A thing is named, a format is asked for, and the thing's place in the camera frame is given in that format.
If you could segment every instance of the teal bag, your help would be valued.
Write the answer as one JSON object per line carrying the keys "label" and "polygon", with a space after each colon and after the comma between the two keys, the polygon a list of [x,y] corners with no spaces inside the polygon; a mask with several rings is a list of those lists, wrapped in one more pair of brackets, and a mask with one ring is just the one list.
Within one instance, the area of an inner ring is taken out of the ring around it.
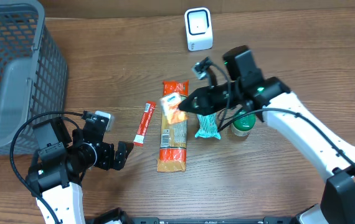
{"label": "teal bag", "polygon": [[196,133],[195,137],[202,138],[217,138],[220,139],[220,134],[217,132],[216,125],[216,114],[211,114],[207,116],[197,114],[198,120],[200,122],[200,129]]}

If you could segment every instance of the plastic bin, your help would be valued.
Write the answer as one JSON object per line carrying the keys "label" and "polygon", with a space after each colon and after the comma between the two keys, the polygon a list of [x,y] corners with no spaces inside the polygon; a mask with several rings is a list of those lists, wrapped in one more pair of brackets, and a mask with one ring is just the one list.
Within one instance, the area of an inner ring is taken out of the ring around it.
{"label": "plastic bin", "polygon": [[[27,119],[64,108],[68,68],[44,25],[36,0],[0,1],[0,154],[8,154],[17,129]],[[38,148],[32,125],[19,136],[14,153]]]}

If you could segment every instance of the wood grain surface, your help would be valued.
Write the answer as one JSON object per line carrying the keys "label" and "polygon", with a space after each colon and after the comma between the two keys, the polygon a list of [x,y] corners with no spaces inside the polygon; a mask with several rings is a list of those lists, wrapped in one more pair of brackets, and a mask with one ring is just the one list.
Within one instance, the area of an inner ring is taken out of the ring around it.
{"label": "wood grain surface", "polygon": [[[206,56],[222,65],[223,53],[247,44],[266,77],[281,78],[355,145],[355,9],[219,14],[212,25],[213,48],[188,52],[182,16],[48,22],[70,68],[66,110],[113,113],[116,123],[104,140],[132,141],[144,104],[159,100],[163,80],[189,80],[192,92],[206,82],[194,78],[191,66]],[[321,200],[316,169],[259,121],[246,141],[230,130],[220,141],[194,139],[191,115],[184,173],[156,172],[160,126],[157,107],[144,147],[134,148],[123,170],[87,173],[86,216],[122,207],[136,217],[259,218],[294,215]],[[16,156],[22,175],[30,159]],[[9,158],[0,156],[0,223],[43,222]]]}
{"label": "wood grain surface", "polygon": [[48,17],[177,16],[194,7],[211,13],[355,7],[355,0],[39,0]]}

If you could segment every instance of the white box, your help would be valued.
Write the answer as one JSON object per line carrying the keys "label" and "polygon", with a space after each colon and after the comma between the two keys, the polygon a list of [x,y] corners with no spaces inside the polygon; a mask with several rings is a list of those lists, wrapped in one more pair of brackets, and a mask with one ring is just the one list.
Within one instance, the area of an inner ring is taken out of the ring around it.
{"label": "white box", "polygon": [[184,14],[186,23],[187,47],[190,51],[205,50],[212,47],[211,14],[205,7],[189,9]]}

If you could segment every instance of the green can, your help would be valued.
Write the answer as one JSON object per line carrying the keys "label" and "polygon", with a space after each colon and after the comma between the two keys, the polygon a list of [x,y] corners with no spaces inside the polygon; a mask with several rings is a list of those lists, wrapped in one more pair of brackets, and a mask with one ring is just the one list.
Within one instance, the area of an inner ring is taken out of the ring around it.
{"label": "green can", "polygon": [[[241,111],[236,116],[242,114],[245,114],[245,112]],[[232,132],[237,136],[242,136],[242,137],[248,136],[251,132],[251,129],[255,125],[256,120],[257,117],[254,114],[251,114],[241,119],[238,119],[237,121],[234,121],[230,125],[230,128],[232,129]]]}

